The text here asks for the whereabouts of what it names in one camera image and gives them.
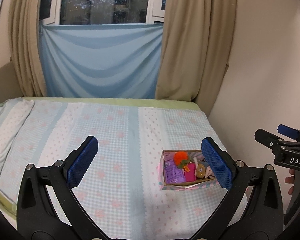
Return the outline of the person's right hand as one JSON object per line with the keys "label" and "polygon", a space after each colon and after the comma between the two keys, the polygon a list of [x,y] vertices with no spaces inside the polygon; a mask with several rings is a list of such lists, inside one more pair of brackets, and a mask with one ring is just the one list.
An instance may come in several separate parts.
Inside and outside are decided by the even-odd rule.
{"label": "person's right hand", "polygon": [[296,174],[294,169],[289,169],[289,176],[285,178],[285,183],[291,185],[288,194],[292,195],[295,191],[295,184],[300,182],[300,174]]}

